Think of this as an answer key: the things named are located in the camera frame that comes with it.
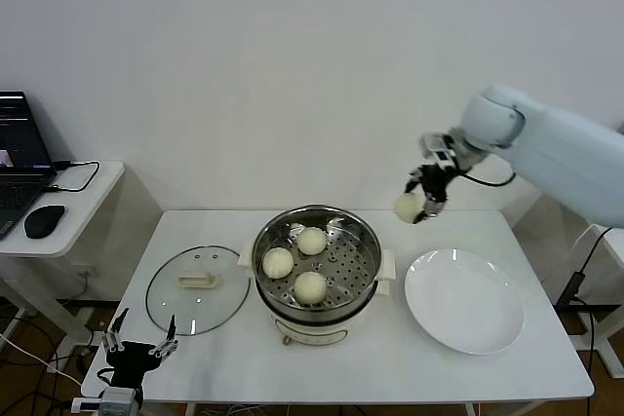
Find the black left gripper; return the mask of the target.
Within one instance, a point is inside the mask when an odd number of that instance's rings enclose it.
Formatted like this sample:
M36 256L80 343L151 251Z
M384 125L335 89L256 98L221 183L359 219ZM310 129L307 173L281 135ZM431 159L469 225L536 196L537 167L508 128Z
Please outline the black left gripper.
M113 387L141 387L144 375L156 368L156 358L166 358L177 348L176 316L172 315L166 338L157 346L123 341L120 338L123 321L129 309L113 320L103 334L101 343L106 351L106 362L114 369Z

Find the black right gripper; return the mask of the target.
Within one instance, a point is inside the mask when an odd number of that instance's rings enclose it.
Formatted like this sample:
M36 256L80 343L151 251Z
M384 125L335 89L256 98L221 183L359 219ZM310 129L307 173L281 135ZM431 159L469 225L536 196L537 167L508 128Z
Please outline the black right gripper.
M435 218L444 210L448 200L447 188L460 175L461 172L455 168L437 165L423 165L409 173L404 193L411 193L420 184L425 195L413 224Z

